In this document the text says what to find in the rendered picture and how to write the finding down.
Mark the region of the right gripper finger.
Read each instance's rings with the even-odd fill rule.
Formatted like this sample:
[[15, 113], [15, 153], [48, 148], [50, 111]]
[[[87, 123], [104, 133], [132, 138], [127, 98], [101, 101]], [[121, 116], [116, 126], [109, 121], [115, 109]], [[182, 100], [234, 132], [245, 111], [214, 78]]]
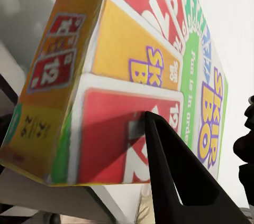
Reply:
[[254, 125], [254, 104], [249, 106], [247, 110], [244, 113], [245, 117], [248, 117], [247, 122], [250, 123], [251, 125]]

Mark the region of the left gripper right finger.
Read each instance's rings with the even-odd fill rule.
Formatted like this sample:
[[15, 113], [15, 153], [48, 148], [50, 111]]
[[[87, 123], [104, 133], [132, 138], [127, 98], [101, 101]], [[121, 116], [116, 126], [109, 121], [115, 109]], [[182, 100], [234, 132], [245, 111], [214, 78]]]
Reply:
[[145, 112], [156, 224], [251, 224], [169, 123]]

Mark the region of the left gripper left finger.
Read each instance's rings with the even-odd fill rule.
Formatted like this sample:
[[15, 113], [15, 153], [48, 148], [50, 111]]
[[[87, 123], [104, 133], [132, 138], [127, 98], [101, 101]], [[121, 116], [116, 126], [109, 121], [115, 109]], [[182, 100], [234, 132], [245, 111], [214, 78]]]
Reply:
[[[1, 147], [2, 142], [4, 140], [8, 126], [11, 123], [13, 114], [14, 113], [0, 117], [0, 147]], [[0, 174], [3, 172], [4, 168], [5, 168], [4, 166], [0, 165]]]

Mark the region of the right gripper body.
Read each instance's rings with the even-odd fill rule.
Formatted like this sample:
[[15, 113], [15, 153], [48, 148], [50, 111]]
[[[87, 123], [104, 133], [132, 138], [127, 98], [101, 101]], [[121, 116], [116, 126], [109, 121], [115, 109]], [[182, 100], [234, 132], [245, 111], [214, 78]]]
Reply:
[[254, 125], [251, 125], [247, 121], [245, 122], [244, 126], [248, 129], [250, 129], [250, 132], [248, 134], [249, 142], [252, 146], [254, 146]]

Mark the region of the board game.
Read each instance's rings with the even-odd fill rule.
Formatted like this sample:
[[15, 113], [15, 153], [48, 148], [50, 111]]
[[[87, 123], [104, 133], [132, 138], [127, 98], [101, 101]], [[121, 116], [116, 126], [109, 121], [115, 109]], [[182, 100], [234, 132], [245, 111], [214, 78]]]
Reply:
[[151, 183], [150, 111], [217, 181], [228, 90], [199, 0], [56, 0], [0, 165], [46, 186]]

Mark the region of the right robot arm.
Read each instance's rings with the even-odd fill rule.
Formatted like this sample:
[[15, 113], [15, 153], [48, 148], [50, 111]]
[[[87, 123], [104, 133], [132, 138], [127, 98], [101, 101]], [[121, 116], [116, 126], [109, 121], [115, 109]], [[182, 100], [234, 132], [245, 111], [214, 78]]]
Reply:
[[245, 111], [245, 117], [248, 117], [244, 126], [250, 129], [246, 136], [238, 138], [233, 144], [233, 152], [243, 162], [239, 166], [239, 179], [247, 195], [251, 216], [254, 223], [254, 96], [248, 99], [250, 106]]

